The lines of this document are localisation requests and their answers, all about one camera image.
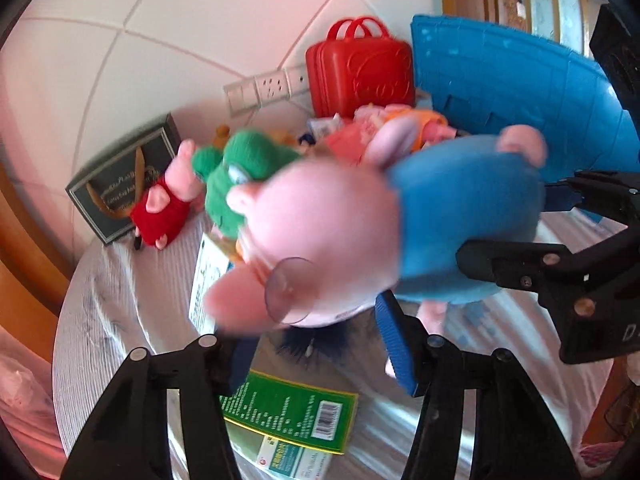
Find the white teal medicine box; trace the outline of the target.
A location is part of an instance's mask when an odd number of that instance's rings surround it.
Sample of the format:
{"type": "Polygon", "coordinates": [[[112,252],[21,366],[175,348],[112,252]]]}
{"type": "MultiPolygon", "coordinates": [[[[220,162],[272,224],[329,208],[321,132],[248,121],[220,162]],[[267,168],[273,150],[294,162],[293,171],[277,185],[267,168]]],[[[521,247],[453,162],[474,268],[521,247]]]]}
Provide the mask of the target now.
{"type": "Polygon", "coordinates": [[[332,455],[273,437],[264,437],[255,465],[279,479],[322,480],[332,455]]]}

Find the white blue wipes packet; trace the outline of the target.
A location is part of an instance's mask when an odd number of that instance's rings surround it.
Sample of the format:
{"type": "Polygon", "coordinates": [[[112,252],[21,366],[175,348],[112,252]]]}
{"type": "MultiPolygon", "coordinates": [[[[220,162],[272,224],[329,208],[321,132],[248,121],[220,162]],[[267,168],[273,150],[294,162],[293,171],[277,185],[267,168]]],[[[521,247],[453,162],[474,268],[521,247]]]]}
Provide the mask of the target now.
{"type": "Polygon", "coordinates": [[[340,130],[345,125],[339,114],[332,117],[310,118],[307,120],[307,131],[316,142],[325,139],[330,134],[340,130]]]}

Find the green frog hat duck plush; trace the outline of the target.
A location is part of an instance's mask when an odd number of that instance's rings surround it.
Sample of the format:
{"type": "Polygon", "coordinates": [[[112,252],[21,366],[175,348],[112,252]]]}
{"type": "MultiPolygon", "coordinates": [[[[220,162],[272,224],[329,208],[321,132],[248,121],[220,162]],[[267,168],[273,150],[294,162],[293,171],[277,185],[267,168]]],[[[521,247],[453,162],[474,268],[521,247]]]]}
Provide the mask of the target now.
{"type": "Polygon", "coordinates": [[[244,222],[227,204],[229,191],[235,185],[265,181],[299,157],[294,148],[254,129],[239,130],[223,148],[209,145],[195,151],[192,170],[206,187],[205,210],[223,237],[235,240],[244,222]]]}

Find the dark blue furry toy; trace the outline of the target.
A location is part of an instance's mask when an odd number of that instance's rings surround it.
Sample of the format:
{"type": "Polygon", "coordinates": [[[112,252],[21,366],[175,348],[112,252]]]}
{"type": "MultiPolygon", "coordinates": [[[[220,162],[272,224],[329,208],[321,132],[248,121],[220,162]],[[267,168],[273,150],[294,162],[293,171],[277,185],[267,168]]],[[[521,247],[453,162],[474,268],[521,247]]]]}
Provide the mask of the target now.
{"type": "Polygon", "coordinates": [[[287,328],[282,332],[277,352],[296,362],[317,359],[318,356],[341,362],[378,338],[378,331],[370,321],[360,324],[352,318],[322,327],[287,328]]]}

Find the pink pig plush blue body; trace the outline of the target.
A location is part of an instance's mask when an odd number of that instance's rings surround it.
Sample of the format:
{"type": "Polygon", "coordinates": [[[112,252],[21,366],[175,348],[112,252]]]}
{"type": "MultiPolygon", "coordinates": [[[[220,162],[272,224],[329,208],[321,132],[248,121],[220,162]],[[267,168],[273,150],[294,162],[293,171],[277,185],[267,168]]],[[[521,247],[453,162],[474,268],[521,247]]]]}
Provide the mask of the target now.
{"type": "Polygon", "coordinates": [[[462,136],[401,154],[368,145],[359,165],[305,157],[227,197],[244,217],[241,262],[209,287],[206,313],[230,334],[321,327],[351,318],[390,290],[438,323],[465,304],[456,263],[468,240],[530,242],[533,221],[489,218],[471,169],[484,151],[541,169],[547,145],[533,127],[462,136]]]}

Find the blue plastic storage crate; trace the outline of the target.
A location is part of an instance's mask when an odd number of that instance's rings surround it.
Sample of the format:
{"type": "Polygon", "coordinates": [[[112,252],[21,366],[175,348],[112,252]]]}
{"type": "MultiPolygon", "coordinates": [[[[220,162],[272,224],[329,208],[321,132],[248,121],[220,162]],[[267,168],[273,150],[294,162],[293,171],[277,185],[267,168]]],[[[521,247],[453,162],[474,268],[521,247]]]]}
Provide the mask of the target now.
{"type": "Polygon", "coordinates": [[[504,26],[417,15],[410,25],[414,83],[456,128],[481,136],[528,125],[547,145],[541,169],[486,150],[472,166],[489,218],[533,221],[544,186],[579,171],[629,174],[602,214],[639,222],[639,137],[602,68],[562,44],[504,26]]]}

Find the green medicine box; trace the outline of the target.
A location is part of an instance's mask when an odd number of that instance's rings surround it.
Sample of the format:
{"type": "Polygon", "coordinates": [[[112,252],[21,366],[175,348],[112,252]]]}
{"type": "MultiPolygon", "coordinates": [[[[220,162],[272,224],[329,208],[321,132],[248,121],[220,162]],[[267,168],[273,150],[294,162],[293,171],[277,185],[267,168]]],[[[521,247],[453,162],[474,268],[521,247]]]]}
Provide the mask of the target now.
{"type": "Polygon", "coordinates": [[[232,396],[220,398],[220,404],[224,419],[243,429],[342,455],[355,421],[358,396],[251,370],[232,396]]]}

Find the white wall socket panel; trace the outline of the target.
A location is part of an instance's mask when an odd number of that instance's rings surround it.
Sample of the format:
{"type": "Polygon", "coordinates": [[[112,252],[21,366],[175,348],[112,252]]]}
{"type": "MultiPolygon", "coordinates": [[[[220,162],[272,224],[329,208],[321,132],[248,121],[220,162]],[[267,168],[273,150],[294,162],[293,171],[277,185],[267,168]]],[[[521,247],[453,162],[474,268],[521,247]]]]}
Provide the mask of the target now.
{"type": "Polygon", "coordinates": [[[224,95],[232,116],[260,110],[308,91],[308,72],[305,64],[273,70],[224,86],[224,95]]]}

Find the black framed gift box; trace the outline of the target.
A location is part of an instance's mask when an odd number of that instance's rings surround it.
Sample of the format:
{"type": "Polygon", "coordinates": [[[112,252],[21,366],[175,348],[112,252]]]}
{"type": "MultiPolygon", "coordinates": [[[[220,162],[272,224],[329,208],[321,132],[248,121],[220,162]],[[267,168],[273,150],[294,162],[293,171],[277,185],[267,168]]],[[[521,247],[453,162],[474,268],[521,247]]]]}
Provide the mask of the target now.
{"type": "Polygon", "coordinates": [[[132,207],[164,173],[180,142],[174,118],[166,114],[113,142],[73,176],[66,193],[103,244],[134,228],[132,207]]]}

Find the pig plush orange dress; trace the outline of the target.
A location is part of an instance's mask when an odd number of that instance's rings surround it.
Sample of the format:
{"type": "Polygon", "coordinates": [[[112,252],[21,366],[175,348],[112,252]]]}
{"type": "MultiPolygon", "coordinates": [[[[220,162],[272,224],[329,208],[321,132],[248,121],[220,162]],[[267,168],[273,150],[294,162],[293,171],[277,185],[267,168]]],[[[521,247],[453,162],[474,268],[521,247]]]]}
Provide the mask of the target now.
{"type": "Polygon", "coordinates": [[[414,153],[460,136],[442,114],[428,108],[408,105],[367,105],[359,107],[354,122],[364,134],[367,145],[414,153]]]}

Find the white blue medicine box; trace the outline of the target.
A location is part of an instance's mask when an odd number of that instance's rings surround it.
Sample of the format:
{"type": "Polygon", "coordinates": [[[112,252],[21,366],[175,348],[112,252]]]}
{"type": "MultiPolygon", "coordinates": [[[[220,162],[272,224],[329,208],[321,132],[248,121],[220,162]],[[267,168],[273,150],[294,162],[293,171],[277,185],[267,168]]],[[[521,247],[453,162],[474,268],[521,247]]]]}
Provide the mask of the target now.
{"type": "Polygon", "coordinates": [[[231,260],[209,234],[203,233],[196,258],[188,318],[199,335],[215,333],[215,321],[204,309],[204,297],[209,287],[221,278],[231,266],[231,260]]]}

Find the pink pig plush red dress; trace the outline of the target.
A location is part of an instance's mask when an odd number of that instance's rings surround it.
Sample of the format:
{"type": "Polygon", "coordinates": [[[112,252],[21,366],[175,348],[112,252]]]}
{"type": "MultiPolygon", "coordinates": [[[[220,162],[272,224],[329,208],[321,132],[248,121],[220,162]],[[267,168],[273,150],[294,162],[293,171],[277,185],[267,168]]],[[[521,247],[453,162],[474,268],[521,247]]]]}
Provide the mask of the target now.
{"type": "Polygon", "coordinates": [[[163,250],[186,224],[192,203],[205,185],[192,169],[196,151],[193,140],[183,140],[166,171],[147,189],[130,214],[134,224],[134,247],[142,245],[163,250]]]}

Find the red toy suitcase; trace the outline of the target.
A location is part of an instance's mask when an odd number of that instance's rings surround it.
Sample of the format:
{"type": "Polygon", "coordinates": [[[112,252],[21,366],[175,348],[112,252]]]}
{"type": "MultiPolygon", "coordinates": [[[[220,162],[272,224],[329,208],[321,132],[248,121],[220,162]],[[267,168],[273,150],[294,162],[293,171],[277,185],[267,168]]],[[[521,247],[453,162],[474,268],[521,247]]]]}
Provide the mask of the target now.
{"type": "Polygon", "coordinates": [[[351,118],[365,105],[416,102],[410,44],[373,16],[343,18],[306,51],[314,114],[351,118]]]}

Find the pink floral tissue pack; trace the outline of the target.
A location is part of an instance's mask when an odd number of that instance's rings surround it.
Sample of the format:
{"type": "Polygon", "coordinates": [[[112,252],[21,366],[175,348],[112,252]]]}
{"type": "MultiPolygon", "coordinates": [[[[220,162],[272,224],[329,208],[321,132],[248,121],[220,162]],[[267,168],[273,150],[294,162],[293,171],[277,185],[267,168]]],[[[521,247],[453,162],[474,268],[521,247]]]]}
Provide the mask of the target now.
{"type": "Polygon", "coordinates": [[[370,122],[351,122],[326,136],[323,144],[337,159],[356,166],[377,133],[370,122]]]}

